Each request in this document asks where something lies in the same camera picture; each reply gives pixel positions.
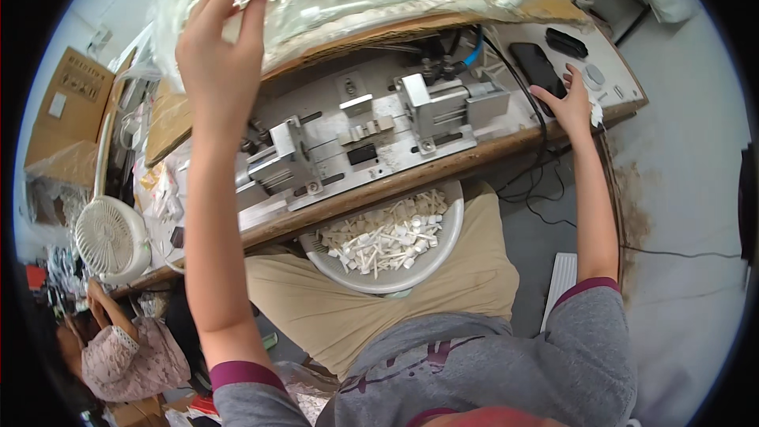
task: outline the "woman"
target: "woman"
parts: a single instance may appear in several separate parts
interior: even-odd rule
[[[231,44],[222,30],[237,2],[199,0],[176,50],[194,111],[185,207],[187,299],[224,425],[310,424],[245,311],[249,292],[290,338],[345,376],[317,425],[624,425],[635,404],[636,372],[616,282],[614,215],[581,72],[567,65],[564,99],[530,89],[550,106],[572,143],[578,283],[556,302],[544,333],[517,338],[509,323],[517,278],[492,190],[464,210],[464,225],[468,212],[477,211],[448,267],[400,301],[378,303],[329,285],[313,265],[294,257],[243,260],[234,206],[239,140],[231,137],[245,130],[256,99],[267,2],[248,2],[240,38]],[[475,244],[479,251],[468,251]],[[462,306],[466,286],[472,290]],[[431,288],[434,297],[419,303],[419,294]],[[365,317],[367,306],[378,308],[372,313],[382,318]]]
[[[71,317],[66,316],[56,334],[68,370],[97,397],[110,402],[137,401],[190,379],[190,365],[163,322],[147,317],[130,321],[92,278],[87,302],[100,333],[85,346]]]

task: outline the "lap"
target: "lap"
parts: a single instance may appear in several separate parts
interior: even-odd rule
[[[408,318],[473,312],[510,319],[519,279],[506,257],[497,196],[482,185],[464,191],[474,196],[465,203],[461,235],[449,258],[404,299],[347,289],[292,254],[247,258],[248,296],[340,378],[371,339]]]

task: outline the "white plastic bowl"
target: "white plastic bowl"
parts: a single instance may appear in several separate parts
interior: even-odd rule
[[[461,224],[464,222],[464,194],[461,184],[446,183],[438,188],[446,195],[448,211],[442,215],[441,230],[435,233],[438,246],[429,248],[420,254],[410,269],[381,270],[377,279],[374,274],[361,274],[358,270],[350,270],[347,274],[337,258],[327,255],[327,248],[322,246],[315,232],[309,232],[298,239],[306,255],[317,269],[342,286],[363,293],[394,293],[410,289],[422,280],[430,277],[445,261],[459,239]]]

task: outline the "printed label on box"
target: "printed label on box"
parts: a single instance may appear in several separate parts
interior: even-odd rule
[[[61,114],[63,113],[63,106],[66,104],[66,94],[61,94],[59,92],[55,93],[55,96],[52,97],[52,102],[50,103],[50,109],[48,109],[48,114],[50,114],[52,117],[61,118]]]
[[[95,102],[100,94],[102,81],[85,71],[67,64],[61,74],[59,85],[76,92],[90,102]]]

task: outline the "desk fan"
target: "desk fan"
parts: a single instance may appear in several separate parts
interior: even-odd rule
[[[84,264],[104,283],[120,285],[138,278],[150,263],[150,246],[142,217],[128,204],[103,194],[106,133],[100,135],[93,199],[77,219],[74,236]]]

